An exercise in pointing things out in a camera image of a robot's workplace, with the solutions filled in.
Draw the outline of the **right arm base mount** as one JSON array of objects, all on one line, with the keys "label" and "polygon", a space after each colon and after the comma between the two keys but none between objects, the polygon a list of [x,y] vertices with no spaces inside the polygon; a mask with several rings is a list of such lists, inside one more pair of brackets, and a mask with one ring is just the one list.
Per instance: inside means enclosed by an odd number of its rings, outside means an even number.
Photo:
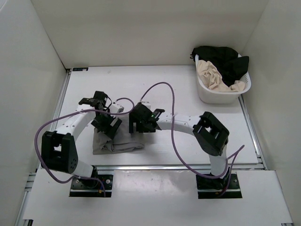
[{"label": "right arm base mount", "polygon": [[232,173],[230,180],[207,179],[196,175],[198,199],[241,199],[242,194],[237,174]]}]

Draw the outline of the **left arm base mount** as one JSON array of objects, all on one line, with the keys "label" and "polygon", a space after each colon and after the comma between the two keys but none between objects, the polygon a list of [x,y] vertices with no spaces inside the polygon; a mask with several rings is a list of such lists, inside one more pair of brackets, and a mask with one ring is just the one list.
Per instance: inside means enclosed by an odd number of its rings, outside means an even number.
[{"label": "left arm base mount", "polygon": [[97,167],[93,166],[92,178],[71,181],[70,197],[111,198],[113,174],[99,174]]}]

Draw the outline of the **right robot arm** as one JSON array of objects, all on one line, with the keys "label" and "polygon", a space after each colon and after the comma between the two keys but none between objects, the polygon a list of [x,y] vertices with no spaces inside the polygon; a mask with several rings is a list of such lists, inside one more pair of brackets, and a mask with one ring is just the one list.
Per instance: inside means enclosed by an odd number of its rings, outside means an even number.
[{"label": "right robot arm", "polygon": [[210,112],[201,116],[186,116],[168,113],[163,109],[151,111],[146,105],[138,103],[129,114],[129,133],[152,133],[157,130],[171,131],[172,145],[175,147],[174,131],[192,135],[196,138],[200,148],[209,156],[211,172],[201,174],[191,168],[179,155],[180,162],[187,169],[202,178],[204,188],[223,189],[228,183],[230,169],[226,156],[229,131]]}]

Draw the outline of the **grey trousers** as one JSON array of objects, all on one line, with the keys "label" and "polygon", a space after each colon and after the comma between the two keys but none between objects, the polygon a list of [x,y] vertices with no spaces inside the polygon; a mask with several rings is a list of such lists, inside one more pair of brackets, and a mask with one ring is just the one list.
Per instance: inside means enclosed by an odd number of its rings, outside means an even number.
[{"label": "grey trousers", "polygon": [[129,133],[127,126],[120,126],[113,139],[94,129],[93,155],[127,153],[145,147],[143,134]]}]

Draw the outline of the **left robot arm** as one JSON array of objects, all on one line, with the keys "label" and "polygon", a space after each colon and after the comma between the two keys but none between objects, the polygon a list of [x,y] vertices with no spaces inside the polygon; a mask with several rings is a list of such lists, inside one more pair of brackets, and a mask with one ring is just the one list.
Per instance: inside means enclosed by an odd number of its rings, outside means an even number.
[{"label": "left robot arm", "polygon": [[122,120],[117,116],[122,114],[124,107],[111,102],[106,104],[109,97],[102,91],[96,91],[92,98],[83,98],[79,101],[75,113],[67,115],[67,121],[54,131],[46,131],[42,136],[41,159],[42,166],[58,183],[52,171],[70,174],[77,178],[87,188],[98,185],[97,169],[78,158],[76,140],[88,124],[113,139]]}]

